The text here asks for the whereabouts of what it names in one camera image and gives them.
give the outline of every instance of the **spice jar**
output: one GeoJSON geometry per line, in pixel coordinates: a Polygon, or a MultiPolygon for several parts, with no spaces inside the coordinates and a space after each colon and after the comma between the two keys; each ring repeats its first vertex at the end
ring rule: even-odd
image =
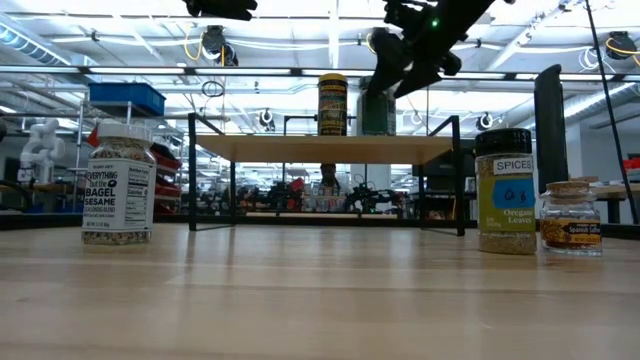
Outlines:
{"type": "Polygon", "coordinates": [[[100,146],[89,156],[82,241],[94,245],[146,243],[151,239],[156,159],[152,132],[101,124],[100,146]]]}
{"type": "Polygon", "coordinates": [[[570,255],[602,255],[600,212],[589,183],[565,181],[547,185],[542,195],[540,234],[548,251],[570,255]]]}
{"type": "Polygon", "coordinates": [[[480,250],[531,255],[537,250],[531,132],[499,129],[476,137],[480,250]]]}

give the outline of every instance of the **red object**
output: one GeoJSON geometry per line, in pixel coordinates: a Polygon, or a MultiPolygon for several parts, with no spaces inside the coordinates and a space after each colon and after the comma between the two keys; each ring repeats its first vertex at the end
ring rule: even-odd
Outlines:
{"type": "Polygon", "coordinates": [[[291,190],[293,191],[302,191],[304,190],[304,180],[302,178],[298,178],[291,182],[291,190]]]}
{"type": "Polygon", "coordinates": [[[156,177],[156,196],[170,196],[180,197],[180,188],[163,179],[160,176],[156,177]]]}
{"type": "Polygon", "coordinates": [[[635,158],[635,159],[631,159],[631,160],[625,160],[624,161],[624,169],[627,170],[627,171],[640,169],[640,158],[635,158]]]}
{"type": "Polygon", "coordinates": [[[169,159],[153,150],[151,150],[151,153],[153,153],[153,156],[155,156],[158,166],[163,166],[176,171],[182,166],[182,163],[178,160],[169,159]]]}
{"type": "Polygon", "coordinates": [[[100,140],[98,140],[98,126],[93,128],[91,134],[89,135],[89,139],[87,139],[87,142],[93,147],[98,147],[98,145],[100,145],[100,140]]]}

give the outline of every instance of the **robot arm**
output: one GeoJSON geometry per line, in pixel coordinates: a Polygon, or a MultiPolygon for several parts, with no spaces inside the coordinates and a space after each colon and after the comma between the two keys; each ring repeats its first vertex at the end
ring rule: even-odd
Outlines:
{"type": "Polygon", "coordinates": [[[35,179],[35,165],[40,166],[38,181],[48,184],[52,181],[54,160],[65,154],[64,140],[56,137],[58,120],[50,120],[45,124],[32,125],[30,137],[20,154],[19,182],[31,182],[35,179]]]}
{"type": "MultiPolygon", "coordinates": [[[[258,4],[255,0],[183,0],[189,14],[215,16],[235,20],[251,20],[258,4]]],[[[376,96],[396,83],[395,97],[400,98],[434,84],[442,78],[439,72],[453,76],[462,68],[461,60],[450,50],[467,38],[467,30],[496,0],[439,0],[432,6],[417,0],[384,0],[384,21],[402,29],[402,38],[385,29],[372,36],[378,65],[368,94],[376,96]],[[411,4],[422,10],[407,6],[411,4]]],[[[503,0],[508,4],[516,0],[503,0]]]]}

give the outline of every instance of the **table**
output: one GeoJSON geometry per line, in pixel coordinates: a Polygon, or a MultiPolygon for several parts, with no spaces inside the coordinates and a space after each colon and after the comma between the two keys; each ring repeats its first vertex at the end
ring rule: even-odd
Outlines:
{"type": "MultiPolygon", "coordinates": [[[[640,184],[630,184],[634,197],[640,195],[640,184]]],[[[592,187],[591,192],[598,196],[596,201],[607,203],[607,216],[610,224],[620,223],[620,203],[627,200],[624,185],[592,187]]]]}
{"type": "Polygon", "coordinates": [[[0,358],[631,360],[640,242],[507,256],[419,229],[0,232],[0,358]]]}

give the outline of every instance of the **white lid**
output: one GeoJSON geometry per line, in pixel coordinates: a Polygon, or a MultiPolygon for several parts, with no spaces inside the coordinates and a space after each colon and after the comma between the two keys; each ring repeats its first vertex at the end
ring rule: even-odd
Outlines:
{"type": "Polygon", "coordinates": [[[153,132],[143,126],[120,123],[102,123],[98,127],[98,138],[122,137],[153,143],[153,132]]]}

